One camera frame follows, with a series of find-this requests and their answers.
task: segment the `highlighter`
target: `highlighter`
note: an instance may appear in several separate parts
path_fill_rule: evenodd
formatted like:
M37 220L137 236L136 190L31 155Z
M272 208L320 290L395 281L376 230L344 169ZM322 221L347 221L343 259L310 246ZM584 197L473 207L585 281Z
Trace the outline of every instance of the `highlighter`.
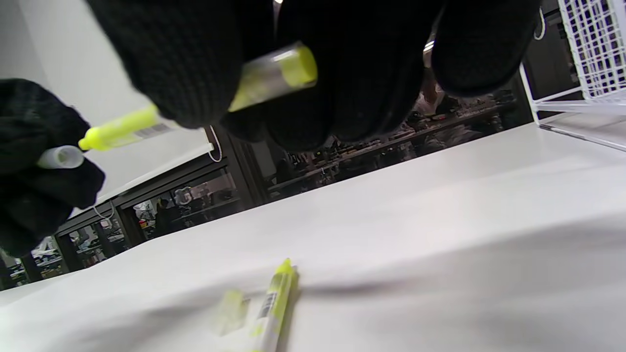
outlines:
M317 82L317 65L310 49L297 42L244 65L229 111L287 95ZM151 105L90 128L78 142L82 150L109 150L181 128Z

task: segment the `gloved hand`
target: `gloved hand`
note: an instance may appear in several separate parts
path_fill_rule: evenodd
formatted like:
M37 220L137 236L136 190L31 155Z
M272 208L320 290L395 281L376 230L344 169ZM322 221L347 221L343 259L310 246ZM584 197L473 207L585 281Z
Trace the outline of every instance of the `gloved hand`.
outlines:
M0 80L0 248L14 257L54 234L72 209L96 201L105 176L85 159L78 168L35 166L49 148L78 144L89 125L76 110L27 80Z
M184 127L220 122L256 142L312 150L397 128L419 93L436 25L439 85L477 96L505 84L530 42L541 0L88 0L134 86ZM243 62L300 40L316 87L227 113Z

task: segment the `white wall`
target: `white wall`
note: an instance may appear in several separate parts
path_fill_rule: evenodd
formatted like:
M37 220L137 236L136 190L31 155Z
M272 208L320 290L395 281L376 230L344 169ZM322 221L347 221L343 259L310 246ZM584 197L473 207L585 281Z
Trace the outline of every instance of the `white wall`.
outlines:
M14 0L10 0L12 5L7 0L0 3L12 11L0 11L3 19L19 17ZM18 3L25 25L15 19L2 24L3 32L11 37L7 50L15 50L9 63L2 65L6 66L0 71L2 75L40 82L42 78L37 75L47 78L44 86L67 105L75 106L92 125L148 104L131 87L116 53L83 0ZM25 44L29 37L31 46ZM108 152L88 152L87 157L106 173L99 202L205 153L206 141L201 130L182 130Z
M17 0L1 0L0 78L14 77L49 87Z

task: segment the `yellow highlighter tip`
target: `yellow highlighter tip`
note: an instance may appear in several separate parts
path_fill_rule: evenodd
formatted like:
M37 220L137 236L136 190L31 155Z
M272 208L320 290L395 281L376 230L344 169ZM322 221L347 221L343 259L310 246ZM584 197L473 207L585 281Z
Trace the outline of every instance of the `yellow highlighter tip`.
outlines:
M287 258L284 262L276 269L276 274L291 274L293 273L294 268L291 266L291 259Z
M91 149L91 147L89 146L89 142L87 142L87 140L84 139L84 138L82 138L81 140L78 141L78 146L82 150L89 150L89 149Z

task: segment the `white wire rack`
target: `white wire rack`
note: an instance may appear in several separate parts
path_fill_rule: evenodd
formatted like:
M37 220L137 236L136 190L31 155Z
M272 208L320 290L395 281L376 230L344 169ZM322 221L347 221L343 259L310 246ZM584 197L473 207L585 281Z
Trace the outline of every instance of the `white wire rack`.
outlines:
M533 112L626 115L626 1L558 0L580 87L534 100L526 71L522 82ZM584 100L553 101L581 91Z

